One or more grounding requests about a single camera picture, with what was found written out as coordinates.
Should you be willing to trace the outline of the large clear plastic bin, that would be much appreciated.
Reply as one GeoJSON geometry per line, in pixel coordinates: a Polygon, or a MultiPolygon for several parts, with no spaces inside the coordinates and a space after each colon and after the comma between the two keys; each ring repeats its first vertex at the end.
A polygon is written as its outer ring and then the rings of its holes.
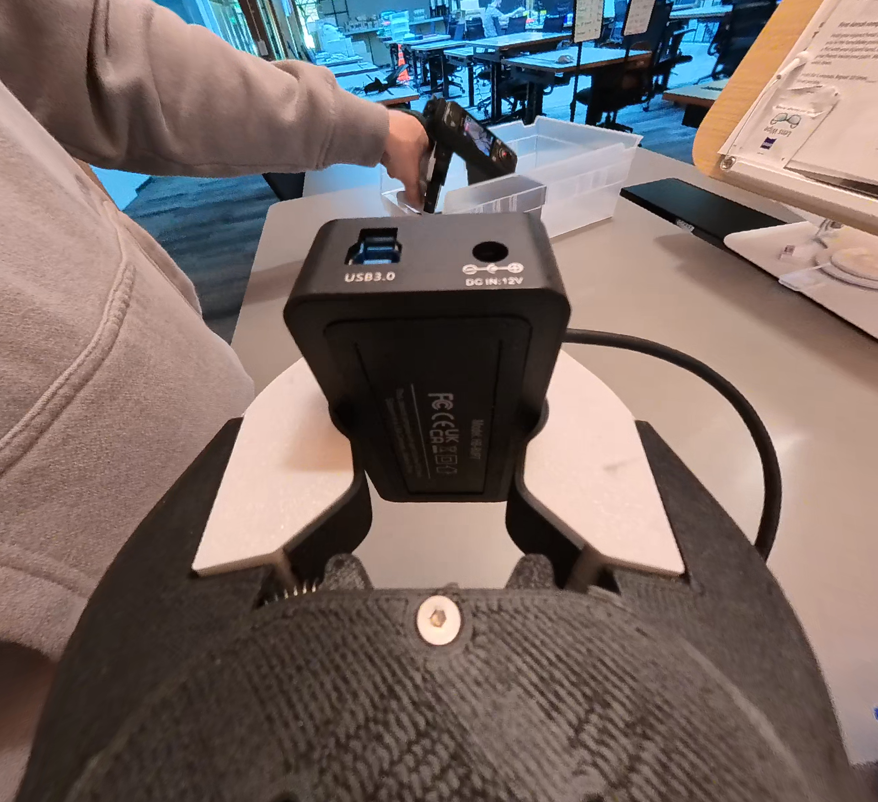
{"type": "Polygon", "coordinates": [[[492,128],[517,157],[519,175],[545,188],[543,224],[551,238],[609,220],[641,137],[538,116],[492,128]]]}

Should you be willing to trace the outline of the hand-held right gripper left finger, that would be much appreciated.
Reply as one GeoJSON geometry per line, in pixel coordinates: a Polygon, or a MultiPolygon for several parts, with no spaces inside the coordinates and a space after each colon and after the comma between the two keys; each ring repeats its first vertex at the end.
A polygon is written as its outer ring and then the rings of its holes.
{"type": "Polygon", "coordinates": [[[292,592],[318,585],[372,522],[369,484],[300,359],[248,407],[192,563],[199,577],[269,567],[292,592]]]}

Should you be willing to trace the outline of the black usb hub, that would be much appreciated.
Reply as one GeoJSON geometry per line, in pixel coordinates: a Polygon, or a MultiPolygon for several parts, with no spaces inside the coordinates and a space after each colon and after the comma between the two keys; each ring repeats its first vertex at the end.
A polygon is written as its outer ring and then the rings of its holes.
{"type": "Polygon", "coordinates": [[[497,503],[570,313],[538,215],[400,215],[321,226],[284,322],[382,498],[497,503]]]}

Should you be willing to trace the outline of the black flat device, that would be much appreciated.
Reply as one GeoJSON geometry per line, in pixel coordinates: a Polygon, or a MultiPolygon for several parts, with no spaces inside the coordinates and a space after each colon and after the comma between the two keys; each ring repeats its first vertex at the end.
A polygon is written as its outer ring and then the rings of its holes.
{"type": "Polygon", "coordinates": [[[620,195],[716,247],[723,247],[732,234],[787,226],[774,216],[679,179],[627,186],[620,195]]]}

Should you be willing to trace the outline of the white stand base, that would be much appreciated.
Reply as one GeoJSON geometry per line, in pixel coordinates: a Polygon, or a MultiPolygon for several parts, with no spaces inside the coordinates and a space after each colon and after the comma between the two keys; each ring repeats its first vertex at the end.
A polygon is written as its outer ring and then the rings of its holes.
{"type": "Polygon", "coordinates": [[[799,215],[774,227],[737,230],[723,243],[786,289],[877,337],[876,178],[832,175],[814,166],[779,169],[729,155],[717,170],[730,185],[799,215]]]}

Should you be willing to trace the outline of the white printed papers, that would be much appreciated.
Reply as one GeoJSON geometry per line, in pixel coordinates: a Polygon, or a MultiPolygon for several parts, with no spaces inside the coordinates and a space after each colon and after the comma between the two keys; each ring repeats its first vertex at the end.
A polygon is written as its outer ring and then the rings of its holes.
{"type": "Polygon", "coordinates": [[[766,96],[806,85],[834,86],[840,102],[784,168],[877,180],[877,0],[821,0],[719,153],[766,96]]]}

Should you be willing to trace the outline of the wooden top table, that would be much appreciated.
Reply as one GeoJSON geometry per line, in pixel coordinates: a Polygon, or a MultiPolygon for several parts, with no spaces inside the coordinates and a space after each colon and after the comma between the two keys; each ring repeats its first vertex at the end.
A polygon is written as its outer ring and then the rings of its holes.
{"type": "Polygon", "coordinates": [[[705,83],[669,89],[662,94],[662,100],[683,108],[683,126],[698,128],[728,81],[728,78],[708,80],[705,83]]]}
{"type": "Polygon", "coordinates": [[[563,40],[568,39],[571,31],[544,33],[542,31],[525,31],[475,40],[471,43],[472,60],[488,67],[490,82],[490,112],[487,115],[489,124],[496,124],[502,118],[501,97],[499,92],[503,60],[514,57],[552,50],[563,40]]]}
{"type": "Polygon", "coordinates": [[[522,121],[534,122],[543,113],[543,94],[555,86],[565,86],[580,76],[593,77],[605,68],[620,66],[628,69],[649,69],[652,63],[650,50],[619,50],[605,47],[579,45],[564,50],[531,53],[501,60],[510,78],[526,86],[522,121]]]}

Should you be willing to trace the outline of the wooden document board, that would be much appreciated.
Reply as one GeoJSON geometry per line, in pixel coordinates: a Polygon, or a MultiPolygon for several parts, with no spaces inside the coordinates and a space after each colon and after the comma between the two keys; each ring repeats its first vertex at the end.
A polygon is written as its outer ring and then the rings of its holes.
{"type": "Polygon", "coordinates": [[[820,2],[780,2],[696,134],[694,160],[700,172],[723,180],[717,170],[717,158],[721,156],[719,149],[768,82],[778,61],[784,59],[794,45],[806,24],[808,13],[816,9],[820,2]]]}

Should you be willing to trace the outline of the person's grey hoodie torso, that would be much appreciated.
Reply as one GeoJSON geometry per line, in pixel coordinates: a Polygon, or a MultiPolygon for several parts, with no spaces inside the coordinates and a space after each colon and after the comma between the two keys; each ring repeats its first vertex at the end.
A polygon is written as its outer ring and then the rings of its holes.
{"type": "Polygon", "coordinates": [[[252,392],[185,275],[2,82],[2,800],[100,577],[252,392]]]}

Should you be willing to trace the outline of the small clear plastic bin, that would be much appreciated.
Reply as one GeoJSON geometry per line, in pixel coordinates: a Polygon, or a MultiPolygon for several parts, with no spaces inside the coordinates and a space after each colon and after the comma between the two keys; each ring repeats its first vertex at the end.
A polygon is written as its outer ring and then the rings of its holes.
{"type": "MultiPolygon", "coordinates": [[[[466,165],[454,156],[446,183],[442,187],[433,214],[500,214],[532,213],[542,215],[547,200],[547,188],[523,175],[511,174],[499,179],[467,184],[466,165]]],[[[387,215],[416,215],[405,198],[401,182],[393,179],[379,166],[379,191],[387,215]]]]}

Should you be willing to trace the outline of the black office chair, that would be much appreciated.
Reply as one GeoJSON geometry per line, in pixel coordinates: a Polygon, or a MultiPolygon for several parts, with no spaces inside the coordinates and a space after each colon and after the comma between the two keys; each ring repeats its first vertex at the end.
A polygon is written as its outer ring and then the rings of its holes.
{"type": "Polygon", "coordinates": [[[719,23],[708,54],[716,61],[710,77],[728,79],[774,14],[778,0],[730,0],[730,12],[719,23]]]}
{"type": "Polygon", "coordinates": [[[618,121],[618,113],[637,105],[648,108],[654,95],[653,79],[652,67],[634,60],[595,69],[588,89],[575,96],[576,103],[587,108],[586,125],[633,133],[618,121]]]}

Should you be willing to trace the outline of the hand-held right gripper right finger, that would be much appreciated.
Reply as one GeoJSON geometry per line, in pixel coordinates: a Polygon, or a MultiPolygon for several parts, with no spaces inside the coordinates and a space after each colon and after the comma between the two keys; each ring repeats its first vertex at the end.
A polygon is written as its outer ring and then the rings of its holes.
{"type": "Polygon", "coordinates": [[[521,553],[547,559],[557,588],[613,586],[617,571],[686,575],[634,417],[565,351],[515,467],[506,527],[521,553]]]}

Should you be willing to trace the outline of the person's left hand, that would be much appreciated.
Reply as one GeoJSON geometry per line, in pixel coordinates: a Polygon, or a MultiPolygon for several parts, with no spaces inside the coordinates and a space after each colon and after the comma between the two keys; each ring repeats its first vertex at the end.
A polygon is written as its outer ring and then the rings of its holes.
{"type": "Polygon", "coordinates": [[[401,183],[407,203],[422,210],[426,189],[423,166],[432,151],[427,131],[412,112],[392,108],[388,117],[389,131],[381,164],[392,179],[401,183]]]}

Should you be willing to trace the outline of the person's left forearm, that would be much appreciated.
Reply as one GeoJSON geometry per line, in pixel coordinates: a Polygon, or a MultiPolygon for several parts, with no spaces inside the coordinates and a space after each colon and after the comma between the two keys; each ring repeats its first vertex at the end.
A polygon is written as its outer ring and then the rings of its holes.
{"type": "Polygon", "coordinates": [[[2,0],[2,85],[91,165],[233,177],[374,166],[389,111],[151,0],[2,0]]]}

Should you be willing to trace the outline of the small white packet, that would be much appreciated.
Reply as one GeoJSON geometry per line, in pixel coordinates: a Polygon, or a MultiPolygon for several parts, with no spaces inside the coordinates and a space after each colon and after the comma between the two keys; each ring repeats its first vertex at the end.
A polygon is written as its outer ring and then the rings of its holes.
{"type": "Polygon", "coordinates": [[[735,160],[784,168],[840,102],[834,86],[793,86],[766,96],[725,155],[735,160]]]}

